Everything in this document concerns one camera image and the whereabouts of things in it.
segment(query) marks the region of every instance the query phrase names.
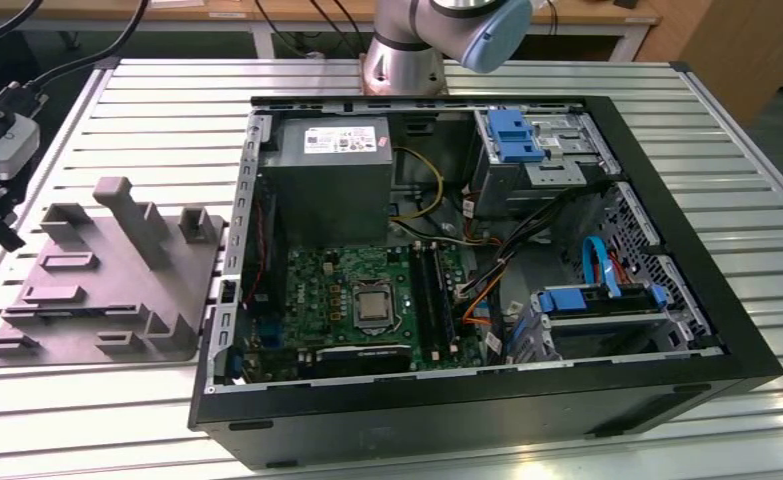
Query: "desk leg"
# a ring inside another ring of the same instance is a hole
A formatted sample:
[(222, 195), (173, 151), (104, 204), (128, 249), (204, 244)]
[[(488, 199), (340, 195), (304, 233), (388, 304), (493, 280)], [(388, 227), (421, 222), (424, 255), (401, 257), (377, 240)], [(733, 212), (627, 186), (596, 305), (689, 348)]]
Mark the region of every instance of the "desk leg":
[(254, 39), (254, 50), (257, 51), (257, 58), (274, 58), (274, 47), (272, 45), (272, 29), (269, 25), (261, 22), (250, 24), (252, 38)]
[(636, 52), (643, 44), (648, 33), (648, 25), (631, 25), (616, 41), (613, 53), (609, 55), (611, 62), (632, 62)]

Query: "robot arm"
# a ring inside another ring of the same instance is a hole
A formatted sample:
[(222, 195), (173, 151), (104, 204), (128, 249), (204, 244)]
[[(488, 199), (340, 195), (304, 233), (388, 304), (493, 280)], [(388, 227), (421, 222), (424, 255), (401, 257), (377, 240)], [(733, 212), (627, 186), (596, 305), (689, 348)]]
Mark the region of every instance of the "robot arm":
[(374, 95), (444, 89), (441, 54), (477, 73), (495, 70), (529, 27), (529, 0), (377, 0), (362, 79)]

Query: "white table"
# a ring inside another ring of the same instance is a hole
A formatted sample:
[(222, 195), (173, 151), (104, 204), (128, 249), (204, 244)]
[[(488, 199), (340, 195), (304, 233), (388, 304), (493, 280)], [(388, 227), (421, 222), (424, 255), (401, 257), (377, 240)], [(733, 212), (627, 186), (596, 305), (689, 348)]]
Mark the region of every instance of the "white table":
[[(492, 76), (448, 63), (446, 74), (453, 94), (613, 99), (783, 365), (783, 179), (692, 75), (665, 64), (515, 62)], [(229, 218), (250, 96), (356, 95), (358, 85), (353, 61), (125, 60), (96, 71), (21, 208), (27, 244), (0, 250), (0, 309), (43, 242), (37, 222), (49, 203), (80, 201), (102, 214), (90, 187), (101, 175), (126, 175), (137, 201), (157, 202), (164, 215), (196, 203)], [(185, 428), (193, 374), (194, 361), (0, 369), (0, 478), (248, 475)], [(318, 470), (294, 476), (780, 478), (783, 377), (639, 436)]]

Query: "yellow power cable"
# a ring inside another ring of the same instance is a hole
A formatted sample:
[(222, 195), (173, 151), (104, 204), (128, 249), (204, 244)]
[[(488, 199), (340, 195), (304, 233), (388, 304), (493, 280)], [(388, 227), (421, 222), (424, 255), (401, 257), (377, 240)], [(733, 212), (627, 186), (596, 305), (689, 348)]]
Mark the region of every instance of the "yellow power cable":
[(432, 171), (432, 174), (434, 175), (434, 179), (438, 184), (438, 191), (434, 194), (434, 200), (432, 201), (429, 206), (426, 206), (426, 208), (416, 211), (414, 213), (406, 213), (404, 215), (396, 215), (396, 216), (390, 217), (390, 220), (396, 220), (396, 221), (410, 220), (413, 218), (417, 218), (417, 217), (425, 215), (429, 212), (429, 210), (432, 210), (438, 205), (438, 203), (441, 203), (441, 197), (444, 196), (444, 179), (441, 178), (441, 174), (438, 173), (437, 168), (434, 168), (434, 165), (432, 165), (432, 162), (429, 162), (429, 160), (426, 160), (426, 157), (424, 157), (420, 153), (417, 153), (416, 151), (413, 151), (408, 147), (393, 147), (393, 150), (400, 150), (400, 151), (408, 153), (409, 155), (412, 155), (417, 160), (420, 160), (422, 162), (422, 164)]

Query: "black cable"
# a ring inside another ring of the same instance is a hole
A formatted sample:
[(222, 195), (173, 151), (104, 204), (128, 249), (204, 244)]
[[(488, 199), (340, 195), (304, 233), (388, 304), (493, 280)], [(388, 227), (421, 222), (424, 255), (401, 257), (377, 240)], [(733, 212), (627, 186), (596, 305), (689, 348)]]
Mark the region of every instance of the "black cable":
[(460, 292), (464, 293), (469, 291), (491, 277), (500, 274), (524, 241), (551, 226), (553, 219), (565, 205), (584, 195), (605, 191), (611, 185), (611, 180), (599, 180), (583, 187), (573, 187), (563, 190), (548, 201), (548, 203), (545, 203), (524, 220), (519, 222), (509, 235), (504, 238), (503, 245), (497, 248), (491, 268), (465, 284), (460, 289)]
[(41, 3), (43, 3), (43, 0), (30, 0), (19, 13), (17, 13), (17, 15), (14, 15), (7, 22), (0, 25), (0, 37), (14, 30), (14, 28), (17, 28), (19, 24), (29, 19), (34, 11), (41, 6)]
[[(434, 228), (436, 234), (442, 235), (444, 232), (441, 231), (441, 226), (438, 225), (438, 222), (434, 221), (434, 218), (432, 218), (430, 216), (432, 212), (434, 212), (434, 210), (438, 208), (438, 205), (440, 203), (437, 203), (430, 210), (424, 211), (422, 215), (420, 215), (420, 218), (422, 218), (426, 221), (426, 223), (432, 226), (432, 228)], [(420, 195), (414, 196), (414, 207), (417, 208), (417, 211), (422, 210), (422, 198), (420, 197)]]
[(548, 27), (548, 35), (556, 35), (556, 29), (559, 24), (559, 17), (556, 14), (556, 7), (553, 6), (552, 0), (545, 0), (548, 2), (548, 7), (551, 8), (551, 26)]
[(274, 33), (278, 36), (278, 38), (281, 39), (281, 43), (290, 51), (290, 53), (293, 53), (296, 56), (301, 58), (308, 58), (308, 55), (300, 52), (298, 49), (289, 44), (289, 42), (286, 41), (286, 37), (284, 37), (284, 34), (278, 32), (278, 29), (276, 28), (274, 23), (272, 23), (272, 19), (269, 18), (269, 15), (266, 15), (266, 11), (264, 10), (262, 5), (260, 4), (260, 0), (254, 0), (254, 6), (257, 7), (257, 11), (260, 12), (260, 15), (262, 15), (262, 18), (266, 21), (266, 25), (269, 25), (272, 33)]
[(342, 43), (346, 44), (346, 48), (349, 49), (349, 53), (352, 53), (352, 56), (357, 58), (358, 54), (356, 53), (354, 48), (352, 47), (352, 44), (349, 43), (349, 40), (346, 40), (346, 36), (340, 31), (340, 28), (337, 28), (337, 25), (334, 25), (334, 22), (332, 22), (332, 19), (328, 18), (325, 11), (320, 7), (320, 5), (316, 3), (316, 0), (308, 0), (308, 1), (310, 2), (310, 5), (313, 5), (313, 8), (316, 9), (317, 13), (325, 19), (325, 22), (330, 25), (332, 29), (337, 32), (337, 35), (340, 35), (340, 39), (342, 40)]
[(503, 365), (507, 361), (507, 347), (505, 347), (505, 322), (503, 319), (503, 312), (500, 311), (500, 281), (492, 287), (491, 292), (485, 296), (485, 303), (488, 305), (489, 316), (489, 332), (497, 340), (500, 340), (500, 352), (495, 352), (489, 347), (485, 351), (485, 365)]
[(361, 31), (358, 30), (358, 26), (354, 23), (354, 20), (352, 20), (352, 15), (349, 15), (349, 12), (346, 11), (345, 7), (340, 4), (338, 0), (332, 0), (334, 2), (334, 5), (337, 5), (337, 8), (340, 8), (340, 11), (342, 12), (342, 14), (346, 16), (346, 20), (349, 20), (349, 25), (352, 25), (352, 30), (354, 30), (354, 35), (356, 37), (358, 37), (358, 45), (361, 45), (361, 52), (366, 53), (366, 45), (364, 45), (364, 39), (361, 38)]
[(138, 7), (136, 7), (136, 12), (133, 13), (132, 18), (129, 19), (126, 27), (124, 27), (121, 35), (118, 35), (118, 38), (116, 38), (114, 42), (112, 42), (112, 45), (109, 45), (104, 50), (94, 53), (93, 55), (82, 57), (72, 62), (65, 63), (64, 65), (59, 65), (51, 70), (47, 70), (34, 80), (26, 83), (26, 87), (39, 90), (49, 82), (55, 80), (62, 75), (66, 75), (68, 73), (73, 72), (74, 70), (78, 70), (80, 68), (93, 65), (104, 58), (114, 55), (126, 43), (126, 41), (129, 40), (130, 35), (136, 31), (138, 22), (141, 22), (141, 17), (144, 16), (145, 10), (148, 9), (148, 3), (150, 3), (150, 0), (138, 1)]

